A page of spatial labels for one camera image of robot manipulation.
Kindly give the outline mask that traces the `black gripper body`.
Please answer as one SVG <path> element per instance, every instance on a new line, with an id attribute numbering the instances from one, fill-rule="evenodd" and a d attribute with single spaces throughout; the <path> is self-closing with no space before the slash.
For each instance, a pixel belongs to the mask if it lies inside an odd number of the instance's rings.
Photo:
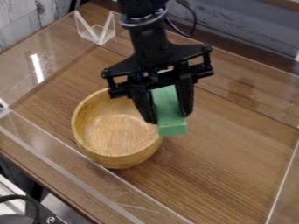
<path id="1" fill-rule="evenodd" d="M 102 72 L 112 98 L 132 97 L 131 91 L 136 88 L 151 91 L 175 85 L 184 74 L 191 74 L 194 84 L 212 75 L 212 46 L 172 43 L 164 19 L 164 11 L 143 16 L 120 14 L 120 24 L 128 30 L 134 54 Z"/>

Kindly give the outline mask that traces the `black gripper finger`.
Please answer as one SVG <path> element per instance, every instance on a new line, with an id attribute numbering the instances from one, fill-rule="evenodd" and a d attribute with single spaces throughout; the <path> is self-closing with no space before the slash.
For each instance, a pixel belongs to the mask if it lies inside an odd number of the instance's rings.
<path id="1" fill-rule="evenodd" d="M 144 121 L 158 124 L 158 114 L 152 93 L 148 90 L 136 88 L 131 91 L 132 100 Z"/>
<path id="2" fill-rule="evenodd" d="M 180 76 L 180 79 L 175 83 L 175 89 L 182 114 L 187 117 L 192 113 L 194 106 L 194 82 L 192 75 L 190 73 Z"/>

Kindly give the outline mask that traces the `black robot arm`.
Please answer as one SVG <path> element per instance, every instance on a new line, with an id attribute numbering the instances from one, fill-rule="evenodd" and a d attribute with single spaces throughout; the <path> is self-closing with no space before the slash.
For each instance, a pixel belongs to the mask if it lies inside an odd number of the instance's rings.
<path id="1" fill-rule="evenodd" d="M 175 86 L 179 111 L 192 113 L 194 85 L 214 75 L 212 46 L 176 45 L 167 37 L 166 4 L 170 0 L 118 0 L 120 24 L 128 30 L 134 54 L 102 71 L 112 98 L 126 96 L 151 123 L 158 123 L 158 108 L 152 91 Z"/>

